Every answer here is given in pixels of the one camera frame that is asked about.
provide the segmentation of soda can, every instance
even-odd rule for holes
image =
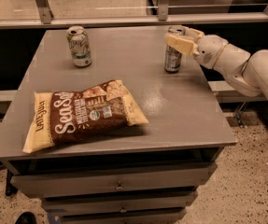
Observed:
[[[183,35],[184,29],[182,26],[170,26],[168,33]],[[179,71],[181,65],[182,54],[167,45],[165,51],[164,70],[169,73],[176,73]]]
[[[67,30],[67,41],[75,66],[86,67],[92,63],[88,35],[82,26],[70,27]]]

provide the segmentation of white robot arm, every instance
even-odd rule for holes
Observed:
[[[268,100],[268,50],[252,56],[217,35],[184,28],[184,35],[166,34],[167,45],[196,62],[221,73],[224,79],[245,96],[264,94]]]

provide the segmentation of black shoe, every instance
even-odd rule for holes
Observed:
[[[15,224],[36,224],[36,218],[33,213],[25,212],[20,215]]]

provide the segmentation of table top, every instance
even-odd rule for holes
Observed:
[[[234,145],[236,139],[200,65],[183,57],[178,73],[164,71],[167,29],[87,29],[92,65],[85,68],[73,65],[65,30],[47,31],[0,126],[0,160]],[[30,155],[22,152],[34,117],[35,91],[82,91],[110,79],[123,81],[148,125]]]

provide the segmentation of brown bag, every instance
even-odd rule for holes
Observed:
[[[35,117],[23,152],[146,123],[145,115],[120,80],[85,91],[36,93]]]

